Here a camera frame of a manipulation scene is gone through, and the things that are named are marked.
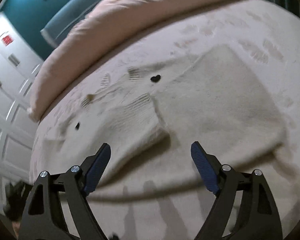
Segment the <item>cream sweater with black hearts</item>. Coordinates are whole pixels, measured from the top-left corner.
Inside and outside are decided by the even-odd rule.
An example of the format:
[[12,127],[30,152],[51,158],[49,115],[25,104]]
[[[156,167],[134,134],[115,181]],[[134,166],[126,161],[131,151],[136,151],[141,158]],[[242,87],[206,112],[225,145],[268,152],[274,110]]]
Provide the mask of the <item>cream sweater with black hearts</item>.
[[239,171],[264,172],[276,198],[300,193],[284,115],[253,71],[227,44],[132,68],[84,108],[58,109],[39,125],[30,180],[65,172],[103,143],[111,158],[92,198],[151,199],[201,184],[190,147]]

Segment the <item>white panelled wardrobe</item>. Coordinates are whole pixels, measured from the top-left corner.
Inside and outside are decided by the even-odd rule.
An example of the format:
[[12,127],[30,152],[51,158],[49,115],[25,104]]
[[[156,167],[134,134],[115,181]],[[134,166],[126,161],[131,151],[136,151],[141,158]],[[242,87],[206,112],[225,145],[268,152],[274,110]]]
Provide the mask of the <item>white panelled wardrobe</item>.
[[42,59],[0,12],[0,213],[5,185],[29,180],[37,124],[27,113]]

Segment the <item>teal upholstered headboard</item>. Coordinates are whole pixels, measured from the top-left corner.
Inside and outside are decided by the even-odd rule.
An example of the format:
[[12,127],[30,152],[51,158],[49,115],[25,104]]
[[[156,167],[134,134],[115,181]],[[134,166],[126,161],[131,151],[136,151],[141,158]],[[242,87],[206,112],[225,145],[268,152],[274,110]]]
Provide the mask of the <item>teal upholstered headboard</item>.
[[70,0],[62,7],[40,31],[44,40],[57,48],[67,37],[70,30],[85,19],[102,0]]

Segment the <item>pink folded duvet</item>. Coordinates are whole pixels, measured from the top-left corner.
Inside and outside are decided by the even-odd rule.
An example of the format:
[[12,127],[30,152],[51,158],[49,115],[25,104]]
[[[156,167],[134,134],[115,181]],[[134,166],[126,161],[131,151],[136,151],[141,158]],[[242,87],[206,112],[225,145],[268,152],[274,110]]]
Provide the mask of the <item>pink folded duvet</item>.
[[102,0],[44,61],[31,86],[29,117],[38,122],[63,90],[126,39],[176,15],[227,0]]

